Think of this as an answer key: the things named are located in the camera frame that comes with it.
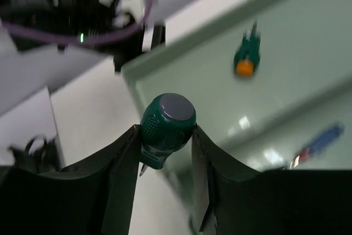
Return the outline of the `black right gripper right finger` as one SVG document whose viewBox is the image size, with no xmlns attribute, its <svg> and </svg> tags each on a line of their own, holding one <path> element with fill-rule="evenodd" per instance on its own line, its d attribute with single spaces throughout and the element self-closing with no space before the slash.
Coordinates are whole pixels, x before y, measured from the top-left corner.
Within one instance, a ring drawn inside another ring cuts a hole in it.
<svg viewBox="0 0 352 235">
<path fill-rule="evenodd" d="M 195 225 L 203 234 L 351 234 L 351 172 L 256 171 L 201 129 L 192 136 Z"/>
</svg>

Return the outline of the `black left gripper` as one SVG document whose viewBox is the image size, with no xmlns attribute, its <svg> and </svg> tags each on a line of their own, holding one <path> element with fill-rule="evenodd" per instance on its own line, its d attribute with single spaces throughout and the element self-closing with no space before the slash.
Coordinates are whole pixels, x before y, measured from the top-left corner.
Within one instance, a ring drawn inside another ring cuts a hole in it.
<svg viewBox="0 0 352 235">
<path fill-rule="evenodd" d="M 146 22 L 154 0 L 146 0 L 145 15 L 140 22 L 133 19 L 133 23 L 122 28 L 113 25 L 120 0 L 48 1 L 68 24 L 63 32 L 75 36 L 79 43 L 88 42 L 90 50 L 111 55 L 115 72 L 119 73 L 125 63 L 143 53 Z"/>
</svg>

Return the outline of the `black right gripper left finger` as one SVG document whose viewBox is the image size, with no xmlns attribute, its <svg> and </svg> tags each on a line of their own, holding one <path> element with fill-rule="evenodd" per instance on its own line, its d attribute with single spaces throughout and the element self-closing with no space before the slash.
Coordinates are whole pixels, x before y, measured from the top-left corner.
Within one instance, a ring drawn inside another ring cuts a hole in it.
<svg viewBox="0 0 352 235">
<path fill-rule="evenodd" d="M 128 234 L 139 126 L 59 172 L 1 167 L 1 234 Z"/>
</svg>

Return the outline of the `green stubby screwdriver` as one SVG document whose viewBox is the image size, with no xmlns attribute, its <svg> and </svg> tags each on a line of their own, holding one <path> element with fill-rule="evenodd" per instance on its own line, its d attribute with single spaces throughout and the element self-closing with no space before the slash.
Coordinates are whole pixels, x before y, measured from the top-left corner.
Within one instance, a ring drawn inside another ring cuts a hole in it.
<svg viewBox="0 0 352 235">
<path fill-rule="evenodd" d="M 148 168 L 160 170 L 167 158 L 182 149 L 196 126 L 196 111 L 184 96 L 165 93 L 147 106 L 140 122 L 141 158 L 139 176 Z"/>
<path fill-rule="evenodd" d="M 242 78 L 254 76 L 260 63 L 261 36 L 257 33 L 257 21 L 251 31 L 244 33 L 241 44 L 234 55 L 234 73 Z"/>
</svg>

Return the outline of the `blue handled precision screwdriver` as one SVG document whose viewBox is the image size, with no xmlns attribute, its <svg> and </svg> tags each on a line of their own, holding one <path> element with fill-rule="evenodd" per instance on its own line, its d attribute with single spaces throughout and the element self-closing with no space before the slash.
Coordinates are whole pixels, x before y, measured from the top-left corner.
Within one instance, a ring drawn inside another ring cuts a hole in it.
<svg viewBox="0 0 352 235">
<path fill-rule="evenodd" d="M 324 151 L 332 142 L 338 139 L 344 133 L 344 126 L 336 123 L 329 128 L 320 132 L 294 155 L 293 159 L 287 165 L 287 169 L 292 169 L 307 161 L 309 158 L 318 155 Z"/>
</svg>

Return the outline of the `green toolbox with clear lid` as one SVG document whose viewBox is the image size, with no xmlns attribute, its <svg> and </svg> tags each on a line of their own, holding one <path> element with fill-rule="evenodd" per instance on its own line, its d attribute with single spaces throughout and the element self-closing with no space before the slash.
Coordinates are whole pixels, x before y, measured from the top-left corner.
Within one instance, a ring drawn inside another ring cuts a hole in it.
<svg viewBox="0 0 352 235">
<path fill-rule="evenodd" d="M 254 76 L 234 73 L 234 55 L 257 21 L 260 63 Z M 158 95 L 192 102 L 197 129 L 248 167 L 351 172 L 351 0 L 249 0 L 196 32 L 124 66 L 143 113 Z M 295 168 L 294 155 L 341 123 L 344 133 Z M 166 162 L 164 175 L 195 225 L 192 140 Z"/>
</svg>

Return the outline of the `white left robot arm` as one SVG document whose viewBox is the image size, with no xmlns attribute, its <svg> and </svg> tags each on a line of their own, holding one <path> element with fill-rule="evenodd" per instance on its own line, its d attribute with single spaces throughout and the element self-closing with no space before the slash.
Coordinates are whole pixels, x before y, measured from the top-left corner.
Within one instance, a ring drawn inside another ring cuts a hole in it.
<svg viewBox="0 0 352 235">
<path fill-rule="evenodd" d="M 1 0 L 1 26 L 19 52 L 55 45 L 113 57 L 114 70 L 141 55 L 153 0 Z"/>
</svg>

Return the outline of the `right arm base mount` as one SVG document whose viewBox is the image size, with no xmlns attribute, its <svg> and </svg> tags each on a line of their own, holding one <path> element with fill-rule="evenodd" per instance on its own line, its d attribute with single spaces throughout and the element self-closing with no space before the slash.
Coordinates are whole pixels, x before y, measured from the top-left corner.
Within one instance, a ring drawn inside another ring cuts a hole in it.
<svg viewBox="0 0 352 235">
<path fill-rule="evenodd" d="M 47 140 L 43 135 L 34 136 L 24 150 L 11 145 L 8 150 L 14 157 L 14 166 L 31 173 L 59 172 L 61 161 L 56 140 Z"/>
</svg>

